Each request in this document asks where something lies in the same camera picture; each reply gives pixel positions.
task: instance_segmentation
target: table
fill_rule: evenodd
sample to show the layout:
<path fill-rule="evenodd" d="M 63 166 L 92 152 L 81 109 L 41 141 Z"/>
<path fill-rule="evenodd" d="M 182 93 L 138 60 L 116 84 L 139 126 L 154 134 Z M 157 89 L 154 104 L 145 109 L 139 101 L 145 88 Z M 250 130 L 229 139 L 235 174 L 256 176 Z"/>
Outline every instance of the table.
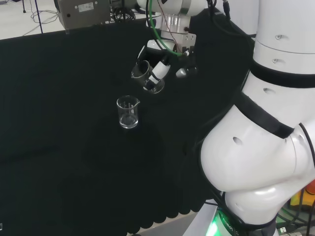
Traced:
<path fill-rule="evenodd" d="M 251 58 L 206 11 L 190 31 L 199 74 L 169 76 L 158 95 L 130 79 L 150 39 L 143 20 L 0 41 L 0 234 L 125 236 L 199 211 L 211 193 L 191 147 Z M 115 103 L 128 94 L 141 101 L 131 131 Z"/>

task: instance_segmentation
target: green cable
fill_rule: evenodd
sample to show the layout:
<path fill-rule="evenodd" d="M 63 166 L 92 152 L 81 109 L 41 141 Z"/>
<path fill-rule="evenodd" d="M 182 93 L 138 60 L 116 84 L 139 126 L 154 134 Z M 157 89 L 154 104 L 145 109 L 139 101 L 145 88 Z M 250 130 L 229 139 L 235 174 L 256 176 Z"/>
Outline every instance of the green cable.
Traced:
<path fill-rule="evenodd" d="M 152 0 L 150 0 L 149 3 L 150 3 L 150 6 L 149 6 L 150 23 L 151 23 L 151 26 L 152 26 L 152 28 L 153 28 L 154 34 L 156 35 L 158 41 L 159 41 L 159 42 L 167 49 L 167 51 L 169 51 L 170 53 L 175 54 L 175 55 L 177 55 L 177 56 L 182 56 L 182 55 L 183 55 L 182 53 L 176 53 L 176 52 L 170 50 L 170 49 L 166 46 L 166 44 L 162 41 L 162 39 L 160 38 L 160 36 L 159 36 L 159 34 L 158 34 L 157 30 L 156 30 L 156 26 L 154 25 L 154 22 L 153 22 L 153 19 L 152 19 Z"/>

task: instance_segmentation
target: yellow object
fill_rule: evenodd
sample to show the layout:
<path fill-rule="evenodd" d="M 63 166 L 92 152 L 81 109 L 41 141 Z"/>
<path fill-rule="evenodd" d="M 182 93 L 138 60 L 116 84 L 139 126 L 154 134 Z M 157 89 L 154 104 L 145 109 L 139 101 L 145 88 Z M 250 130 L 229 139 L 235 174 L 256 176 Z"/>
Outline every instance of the yellow object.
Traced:
<path fill-rule="evenodd" d="M 301 191 L 298 192 L 297 194 L 293 195 L 293 197 L 291 198 L 291 201 L 290 201 L 290 206 L 292 208 L 296 209 L 297 207 L 299 207 L 300 196 L 301 196 Z M 305 206 L 311 207 L 314 200 L 315 200 L 315 195 L 311 195 L 311 194 L 307 193 L 306 191 L 304 191 L 303 201 L 302 201 L 303 208 L 305 208 Z"/>

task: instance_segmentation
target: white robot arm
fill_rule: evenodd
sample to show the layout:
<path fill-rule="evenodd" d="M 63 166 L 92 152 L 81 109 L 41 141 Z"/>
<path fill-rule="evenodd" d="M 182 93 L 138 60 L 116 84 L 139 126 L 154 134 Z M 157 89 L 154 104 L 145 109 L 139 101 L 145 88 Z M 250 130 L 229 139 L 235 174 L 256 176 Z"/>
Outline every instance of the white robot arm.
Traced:
<path fill-rule="evenodd" d="M 253 66 L 202 145 L 207 179 L 249 225 L 272 225 L 315 179 L 314 9 L 313 0 L 260 1 Z"/>
<path fill-rule="evenodd" d="M 147 26 L 154 28 L 154 32 L 157 37 L 160 37 L 160 40 L 150 40 L 142 48 L 131 77 L 140 83 L 144 90 L 158 93 L 163 89 L 164 79 L 170 71 L 170 57 L 174 57 L 174 55 L 186 57 L 185 67 L 176 73 L 178 78 L 196 73 L 193 54 L 196 35 L 189 33 L 188 30 L 190 17 L 200 13 L 204 9 L 206 1 L 139 0 L 138 4 L 144 9 L 149 8 L 155 12 L 162 12 L 162 15 L 155 18 L 154 21 L 147 22 Z M 160 36 L 157 35 L 156 29 L 161 30 Z"/>

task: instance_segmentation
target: metal box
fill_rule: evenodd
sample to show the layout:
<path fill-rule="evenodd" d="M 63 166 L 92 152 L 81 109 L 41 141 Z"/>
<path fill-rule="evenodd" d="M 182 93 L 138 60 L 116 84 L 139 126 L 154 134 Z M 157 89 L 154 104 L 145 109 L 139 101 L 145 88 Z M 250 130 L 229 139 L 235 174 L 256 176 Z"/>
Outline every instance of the metal box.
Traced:
<path fill-rule="evenodd" d="M 55 0 L 55 5 L 66 30 L 105 24 L 110 20 L 109 0 Z"/>

